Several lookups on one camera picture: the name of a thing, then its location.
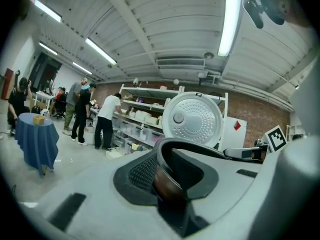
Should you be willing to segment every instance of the red sticker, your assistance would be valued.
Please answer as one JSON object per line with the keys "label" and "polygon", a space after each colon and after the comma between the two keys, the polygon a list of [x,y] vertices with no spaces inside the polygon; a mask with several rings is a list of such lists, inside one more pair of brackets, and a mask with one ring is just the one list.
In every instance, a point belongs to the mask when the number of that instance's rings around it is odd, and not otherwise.
{"label": "red sticker", "polygon": [[234,129],[237,131],[240,127],[241,127],[241,124],[238,121],[236,121],[234,125]]}

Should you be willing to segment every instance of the jeans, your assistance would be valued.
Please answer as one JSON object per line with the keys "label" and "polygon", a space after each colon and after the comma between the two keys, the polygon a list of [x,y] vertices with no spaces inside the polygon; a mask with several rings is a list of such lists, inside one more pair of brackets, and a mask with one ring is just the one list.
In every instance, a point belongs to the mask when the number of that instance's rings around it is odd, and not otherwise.
{"label": "jeans", "polygon": [[103,148],[109,149],[111,147],[112,134],[114,133],[112,127],[112,121],[104,117],[98,116],[98,121],[96,123],[94,132],[94,146],[100,148],[101,138],[100,133],[103,132]]}
{"label": "jeans", "polygon": [[75,139],[77,137],[77,128],[79,127],[78,131],[78,142],[84,143],[84,131],[86,127],[86,121],[87,121],[87,116],[84,114],[77,114],[75,116],[75,122],[72,128],[72,135],[71,138]]}
{"label": "jeans", "polygon": [[[20,110],[15,110],[15,114],[17,117],[19,117],[19,115],[22,113],[30,113],[30,108],[24,106]],[[14,120],[14,116],[11,114],[10,111],[8,111],[8,123],[9,125],[11,125],[12,129],[16,129],[16,121]]]}
{"label": "jeans", "polygon": [[72,117],[74,116],[75,113],[75,107],[70,105],[69,103],[66,104],[65,107],[65,120],[64,120],[64,129],[68,130],[69,125],[71,122]]}

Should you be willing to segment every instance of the black pants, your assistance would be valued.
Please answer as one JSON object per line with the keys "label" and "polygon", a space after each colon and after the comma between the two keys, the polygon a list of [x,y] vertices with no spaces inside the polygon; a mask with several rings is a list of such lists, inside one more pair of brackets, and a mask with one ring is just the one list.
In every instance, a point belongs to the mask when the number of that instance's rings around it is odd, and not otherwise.
{"label": "black pants", "polygon": [[[22,113],[30,113],[30,108],[28,108],[27,106],[24,106],[21,109],[15,109],[14,111],[16,116],[19,117],[19,115]],[[12,129],[16,129],[16,121],[10,111],[8,111],[8,123],[9,125],[11,125]]]}
{"label": "black pants", "polygon": [[86,127],[86,121],[87,121],[87,116],[84,114],[76,114],[75,116],[75,122],[72,128],[72,135],[71,138],[75,139],[77,137],[77,128],[79,127],[78,131],[78,142],[84,143],[84,131]]}
{"label": "black pants", "polygon": [[114,130],[112,128],[112,121],[104,117],[98,116],[98,121],[96,123],[95,132],[94,132],[94,145],[96,148],[101,146],[100,133],[103,132],[103,148],[109,149],[111,146],[111,139]]}

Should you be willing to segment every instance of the desk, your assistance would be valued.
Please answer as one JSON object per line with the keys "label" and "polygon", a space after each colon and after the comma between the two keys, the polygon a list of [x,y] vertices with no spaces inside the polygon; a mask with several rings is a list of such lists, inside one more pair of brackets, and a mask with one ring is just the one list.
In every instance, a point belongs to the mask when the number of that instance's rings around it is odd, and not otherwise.
{"label": "desk", "polygon": [[51,101],[55,96],[48,95],[48,94],[44,93],[43,91],[37,91],[37,92],[35,93],[34,106],[37,104],[38,96],[39,96],[39,98],[46,100],[46,102],[47,102],[46,109],[48,110],[48,109],[49,109],[49,106],[50,106],[50,101]]}
{"label": "desk", "polygon": [[26,164],[36,168],[43,175],[42,165],[53,170],[58,155],[59,135],[51,119],[44,124],[34,124],[35,113],[19,115],[14,138],[23,151]]}

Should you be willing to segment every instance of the brick wall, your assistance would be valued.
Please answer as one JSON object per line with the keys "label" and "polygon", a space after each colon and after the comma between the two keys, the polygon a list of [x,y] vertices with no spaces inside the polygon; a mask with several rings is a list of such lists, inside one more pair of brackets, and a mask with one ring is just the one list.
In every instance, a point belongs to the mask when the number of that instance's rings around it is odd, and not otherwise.
{"label": "brick wall", "polygon": [[[145,88],[159,88],[159,82],[142,83],[141,87]],[[172,83],[166,83],[168,89],[179,89]],[[97,90],[93,94],[93,98],[97,100],[98,104],[102,104],[107,95],[118,93],[121,88],[121,83],[99,84]],[[126,87],[132,87],[132,83],[125,83]],[[216,92],[224,96],[224,93],[229,93],[228,102],[228,117],[238,118],[247,121],[246,135],[244,140],[244,147],[253,147],[256,139],[260,139],[265,132],[273,127],[280,125],[284,134],[286,134],[287,125],[290,124],[290,113],[268,102],[260,99],[244,95],[241,93],[226,91],[223,89],[200,86],[193,84],[184,84],[185,92],[199,92],[209,94]]]}

